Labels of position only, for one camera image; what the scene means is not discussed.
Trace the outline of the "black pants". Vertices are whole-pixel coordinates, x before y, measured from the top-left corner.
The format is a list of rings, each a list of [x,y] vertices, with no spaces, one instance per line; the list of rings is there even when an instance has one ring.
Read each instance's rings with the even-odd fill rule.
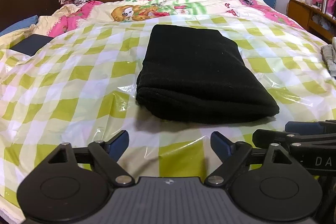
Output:
[[[234,41],[217,30],[164,24],[151,30],[136,100],[176,122],[246,123],[280,111]]]

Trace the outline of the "folded grey clothes stack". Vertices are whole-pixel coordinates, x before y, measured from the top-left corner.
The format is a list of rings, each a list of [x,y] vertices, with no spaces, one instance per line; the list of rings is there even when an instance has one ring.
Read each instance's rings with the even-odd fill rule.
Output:
[[[321,55],[331,77],[336,77],[336,37],[332,38],[331,44],[321,47]]]

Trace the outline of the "green checkered plastic bed cover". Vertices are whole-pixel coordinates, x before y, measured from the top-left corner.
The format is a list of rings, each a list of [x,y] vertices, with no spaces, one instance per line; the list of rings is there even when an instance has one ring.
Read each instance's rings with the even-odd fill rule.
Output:
[[[218,30],[238,44],[247,68],[276,100],[272,119],[206,126],[161,121],[135,102],[150,32],[156,24]],[[335,118],[335,80],[320,54],[323,41],[268,19],[230,14],[175,15],[144,22],[84,20],[32,57],[1,38],[1,216],[20,223],[16,191],[57,145],[85,147],[118,131],[130,135],[120,165],[132,176],[205,178],[220,161],[210,149],[219,131],[251,142],[257,128],[282,130],[288,121]]]

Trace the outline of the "wooden desk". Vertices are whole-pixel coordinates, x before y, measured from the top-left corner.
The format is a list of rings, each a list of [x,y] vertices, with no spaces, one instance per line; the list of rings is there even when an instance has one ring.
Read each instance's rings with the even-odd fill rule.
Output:
[[[319,8],[299,0],[289,0],[286,14],[311,34],[329,44],[333,42],[335,18],[324,14]]]

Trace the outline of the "pink bag on desk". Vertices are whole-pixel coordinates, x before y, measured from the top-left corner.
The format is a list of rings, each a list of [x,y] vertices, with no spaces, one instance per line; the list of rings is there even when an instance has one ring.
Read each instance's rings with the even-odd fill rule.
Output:
[[[324,14],[335,15],[336,0],[312,0],[312,4],[319,7]]]

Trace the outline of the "steel thermos bottle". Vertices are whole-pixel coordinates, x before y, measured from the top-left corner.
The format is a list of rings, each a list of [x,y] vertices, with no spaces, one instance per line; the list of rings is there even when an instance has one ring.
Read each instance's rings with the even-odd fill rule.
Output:
[[[321,12],[325,14],[327,12],[328,0],[322,0],[321,3]]]

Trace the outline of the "dark blue notebook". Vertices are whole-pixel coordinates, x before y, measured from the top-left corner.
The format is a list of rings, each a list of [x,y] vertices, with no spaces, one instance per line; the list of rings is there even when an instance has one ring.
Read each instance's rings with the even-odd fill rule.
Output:
[[[15,46],[12,46],[10,49],[28,56],[33,56],[35,53],[37,53],[38,50],[48,44],[52,39],[53,38],[49,36],[33,34],[28,38],[23,39]]]

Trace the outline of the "cartoon floral quilt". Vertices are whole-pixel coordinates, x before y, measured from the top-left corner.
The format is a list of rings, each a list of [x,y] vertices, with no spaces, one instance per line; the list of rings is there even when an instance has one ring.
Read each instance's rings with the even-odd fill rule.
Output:
[[[269,19],[299,28],[299,24],[263,0],[89,0],[82,6],[64,5],[51,16],[40,16],[34,34],[52,38],[79,27],[81,20],[138,22],[173,15],[225,15],[240,19]]]

